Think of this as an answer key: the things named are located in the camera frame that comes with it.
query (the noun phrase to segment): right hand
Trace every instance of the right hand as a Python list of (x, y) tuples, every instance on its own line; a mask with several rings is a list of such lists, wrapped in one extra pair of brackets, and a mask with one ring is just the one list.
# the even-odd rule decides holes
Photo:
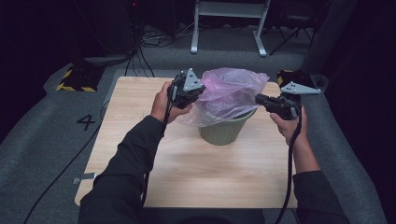
[[(307, 141), (307, 116), (305, 114), (305, 109), (303, 106), (301, 110), (301, 116), (302, 116), (302, 127), (301, 127), (301, 132), (296, 139), (296, 143), (305, 140)], [(279, 132), (286, 138), (286, 144), (288, 144), (289, 146), (291, 137), (293, 136), (293, 133), (297, 127), (299, 118), (293, 120), (284, 120), (276, 113), (271, 113), (270, 118), (277, 125)]]

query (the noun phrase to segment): black jacket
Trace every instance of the black jacket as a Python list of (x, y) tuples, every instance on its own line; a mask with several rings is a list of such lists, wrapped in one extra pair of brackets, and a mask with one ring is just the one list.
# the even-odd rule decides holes
[[(162, 127), (147, 116), (126, 134), (91, 192), (81, 199), (78, 223), (140, 223), (144, 175), (152, 170)], [(321, 171), (297, 174), (293, 181), (301, 223), (348, 223)]]

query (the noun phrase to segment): wooden table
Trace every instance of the wooden table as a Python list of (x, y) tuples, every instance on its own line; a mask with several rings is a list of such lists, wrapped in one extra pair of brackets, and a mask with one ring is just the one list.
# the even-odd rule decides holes
[[(85, 173), (101, 174), (125, 134), (151, 111), (155, 94), (172, 78), (120, 77)], [(263, 91), (280, 94), (274, 82)], [(236, 140), (208, 144), (198, 128), (174, 121), (161, 141), (150, 174), (146, 207), (280, 208), (287, 187), (288, 147), (263, 106)], [(76, 204), (92, 189), (82, 180)], [(289, 207), (296, 207), (291, 194)]]

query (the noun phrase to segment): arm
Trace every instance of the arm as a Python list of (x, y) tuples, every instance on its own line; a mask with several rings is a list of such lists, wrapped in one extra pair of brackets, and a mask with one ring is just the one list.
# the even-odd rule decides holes
[[(107, 168), (95, 178), (93, 189), (81, 200), (78, 223), (139, 223), (144, 175), (152, 170), (162, 138), (169, 85), (163, 85), (150, 116), (125, 135)], [(172, 108), (169, 122), (190, 109)]]
[[(297, 198), (297, 216), (301, 223), (348, 223), (332, 186), (321, 172), (318, 161), (307, 137), (307, 116), (302, 109), (302, 129), (293, 146), (296, 175), (293, 177), (294, 194)], [(279, 132), (289, 145), (298, 120), (283, 120), (271, 114)]]

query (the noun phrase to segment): clear plastic bag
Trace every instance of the clear plastic bag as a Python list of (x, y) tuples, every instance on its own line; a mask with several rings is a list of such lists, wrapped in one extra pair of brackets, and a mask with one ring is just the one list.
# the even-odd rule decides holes
[(176, 121), (185, 125), (205, 127), (234, 119), (259, 107), (256, 94), (264, 90), (269, 77), (246, 69), (219, 68), (206, 71), (201, 83), (206, 86), (191, 111)]

